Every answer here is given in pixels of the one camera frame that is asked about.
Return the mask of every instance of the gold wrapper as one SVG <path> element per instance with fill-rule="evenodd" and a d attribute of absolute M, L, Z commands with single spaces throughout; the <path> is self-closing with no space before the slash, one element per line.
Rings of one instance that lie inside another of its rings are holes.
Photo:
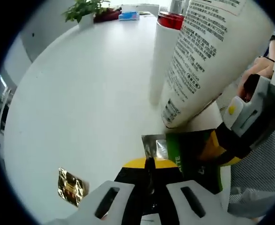
<path fill-rule="evenodd" d="M 79 207 L 80 201 L 88 194 L 88 184 L 59 168 L 58 194 L 64 200 Z"/>

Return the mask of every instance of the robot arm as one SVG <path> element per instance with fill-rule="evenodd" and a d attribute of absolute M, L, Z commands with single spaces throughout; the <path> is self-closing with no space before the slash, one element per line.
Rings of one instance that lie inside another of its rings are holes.
<path fill-rule="evenodd" d="M 195 181 L 183 181 L 173 162 L 150 157 L 124 165 L 115 181 L 84 197 L 73 215 L 47 225 L 149 225 L 142 216 L 150 214 L 159 215 L 151 222 L 156 225 L 254 224 L 224 211 L 219 197 Z"/>
<path fill-rule="evenodd" d="M 253 145 L 275 130 L 275 65 L 271 80 L 259 77 L 250 102 L 238 96 L 232 99 L 223 121 L 229 130 Z"/>

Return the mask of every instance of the person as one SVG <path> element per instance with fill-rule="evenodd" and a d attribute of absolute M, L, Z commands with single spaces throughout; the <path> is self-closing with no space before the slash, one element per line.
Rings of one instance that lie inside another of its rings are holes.
<path fill-rule="evenodd" d="M 273 76 L 273 68 L 275 63 L 275 35 L 273 35 L 269 42 L 268 50 L 264 57 L 255 59 L 253 66 L 244 72 L 241 81 L 238 85 L 237 95 L 246 102 L 249 102 L 253 96 L 253 92 L 245 89 L 244 84 L 250 75 L 260 75 L 271 79 Z"/>

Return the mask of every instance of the white bottle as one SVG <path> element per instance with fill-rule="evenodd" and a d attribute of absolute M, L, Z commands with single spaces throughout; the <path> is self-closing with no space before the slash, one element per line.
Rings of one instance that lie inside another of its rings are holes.
<path fill-rule="evenodd" d="M 273 30 L 253 0 L 191 0 L 160 100 L 166 127 L 182 125 L 215 100 Z"/>
<path fill-rule="evenodd" d="M 152 105 L 159 103 L 166 70 L 170 66 L 183 19 L 182 15 L 169 12 L 158 14 L 149 87 L 149 101 Z"/>

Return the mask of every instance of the white wall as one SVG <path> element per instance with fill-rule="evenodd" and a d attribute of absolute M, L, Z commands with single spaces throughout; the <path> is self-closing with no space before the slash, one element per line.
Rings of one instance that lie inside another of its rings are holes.
<path fill-rule="evenodd" d="M 30 65 L 31 61 L 25 51 L 21 37 L 18 35 L 4 60 L 4 70 L 7 72 L 13 83 L 18 86 Z M 1 74 L 4 81 L 10 86 L 9 82 L 7 82 L 9 77 L 6 77 L 4 72 L 1 72 Z"/>
<path fill-rule="evenodd" d="M 21 31 L 22 41 L 31 61 L 57 37 L 77 25 L 65 22 L 62 15 L 74 0 L 47 0 L 27 22 Z"/>

